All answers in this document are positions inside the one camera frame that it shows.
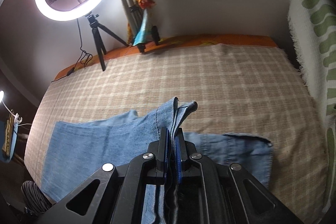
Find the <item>beige plaid bed blanket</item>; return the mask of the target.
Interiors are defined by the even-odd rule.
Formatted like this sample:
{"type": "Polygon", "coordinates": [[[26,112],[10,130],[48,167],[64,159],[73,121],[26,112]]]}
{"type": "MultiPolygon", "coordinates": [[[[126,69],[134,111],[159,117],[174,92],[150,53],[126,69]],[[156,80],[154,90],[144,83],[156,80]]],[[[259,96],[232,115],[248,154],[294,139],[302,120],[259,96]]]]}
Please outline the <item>beige plaid bed blanket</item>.
{"type": "Polygon", "coordinates": [[[144,115],[177,97],[198,109],[185,131],[250,133],[274,145],[271,192],[304,223],[323,207],[327,154],[313,98],[274,47],[175,48],[92,65],[50,84],[35,115],[25,165],[41,182],[57,121],[88,122],[134,109],[144,115]]]}

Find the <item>white clip desk lamp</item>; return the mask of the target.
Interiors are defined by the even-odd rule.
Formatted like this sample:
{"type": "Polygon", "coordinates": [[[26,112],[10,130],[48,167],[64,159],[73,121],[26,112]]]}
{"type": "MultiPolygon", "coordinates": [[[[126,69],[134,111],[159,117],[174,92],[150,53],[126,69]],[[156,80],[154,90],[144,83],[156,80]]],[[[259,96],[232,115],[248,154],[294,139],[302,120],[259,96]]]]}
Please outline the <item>white clip desk lamp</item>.
{"type": "Polygon", "coordinates": [[[3,104],[3,106],[5,107],[5,109],[10,113],[10,115],[14,118],[14,122],[17,123],[17,124],[21,124],[22,123],[22,117],[17,113],[17,114],[14,114],[5,104],[4,102],[4,91],[0,91],[0,102],[3,104]]]}

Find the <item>blue chair seat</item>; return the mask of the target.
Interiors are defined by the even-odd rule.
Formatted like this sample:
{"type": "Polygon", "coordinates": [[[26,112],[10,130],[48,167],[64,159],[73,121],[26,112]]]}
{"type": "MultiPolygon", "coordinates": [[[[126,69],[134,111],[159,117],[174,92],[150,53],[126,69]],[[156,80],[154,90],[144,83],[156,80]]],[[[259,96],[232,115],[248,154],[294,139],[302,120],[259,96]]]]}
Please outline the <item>blue chair seat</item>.
{"type": "Polygon", "coordinates": [[[17,123],[1,122],[1,162],[9,163],[13,158],[17,137],[17,123]]]}

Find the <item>folded silver black tripod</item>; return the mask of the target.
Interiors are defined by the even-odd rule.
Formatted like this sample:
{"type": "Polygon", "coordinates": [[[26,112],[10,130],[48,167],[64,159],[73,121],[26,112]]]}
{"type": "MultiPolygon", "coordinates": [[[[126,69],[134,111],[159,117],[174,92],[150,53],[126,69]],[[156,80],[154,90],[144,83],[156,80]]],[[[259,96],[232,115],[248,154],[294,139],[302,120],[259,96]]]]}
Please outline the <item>folded silver black tripod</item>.
{"type": "Polygon", "coordinates": [[[140,53],[145,52],[146,44],[154,42],[159,45],[161,40],[157,26],[152,23],[149,9],[141,9],[135,0],[120,0],[128,21],[127,43],[137,47],[140,53]]]}

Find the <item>light blue denim pants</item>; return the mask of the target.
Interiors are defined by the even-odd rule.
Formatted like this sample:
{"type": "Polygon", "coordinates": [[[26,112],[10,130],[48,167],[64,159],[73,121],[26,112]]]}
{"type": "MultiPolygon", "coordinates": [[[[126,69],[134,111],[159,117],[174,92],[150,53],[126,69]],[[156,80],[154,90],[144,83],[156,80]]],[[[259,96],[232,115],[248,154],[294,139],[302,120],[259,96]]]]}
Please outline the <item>light blue denim pants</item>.
{"type": "Polygon", "coordinates": [[[186,169],[177,182],[175,135],[197,109],[172,98],[139,117],[55,124],[42,191],[55,205],[39,223],[266,223],[272,143],[260,136],[184,132],[186,169]],[[161,128],[167,173],[157,185],[161,128]]]}

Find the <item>green white patterned pillow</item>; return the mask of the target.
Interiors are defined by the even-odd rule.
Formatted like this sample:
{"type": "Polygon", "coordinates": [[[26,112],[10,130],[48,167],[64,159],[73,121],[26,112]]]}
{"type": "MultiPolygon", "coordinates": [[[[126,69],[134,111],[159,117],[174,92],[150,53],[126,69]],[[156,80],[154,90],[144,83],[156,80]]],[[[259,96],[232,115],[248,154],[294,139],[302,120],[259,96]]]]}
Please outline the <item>green white patterned pillow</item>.
{"type": "Polygon", "coordinates": [[[327,211],[335,202],[335,0],[291,0],[288,22],[302,78],[325,133],[327,211]]]}

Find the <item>striped dark basket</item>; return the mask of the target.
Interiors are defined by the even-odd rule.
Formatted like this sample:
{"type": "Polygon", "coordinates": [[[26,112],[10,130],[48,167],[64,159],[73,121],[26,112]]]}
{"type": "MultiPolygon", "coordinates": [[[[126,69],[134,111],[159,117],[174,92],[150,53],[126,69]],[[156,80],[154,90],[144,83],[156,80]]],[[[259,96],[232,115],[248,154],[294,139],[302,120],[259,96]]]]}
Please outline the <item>striped dark basket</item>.
{"type": "Polygon", "coordinates": [[[52,203],[33,181],[24,181],[21,186],[26,207],[34,214],[40,215],[52,207],[52,203]]]}

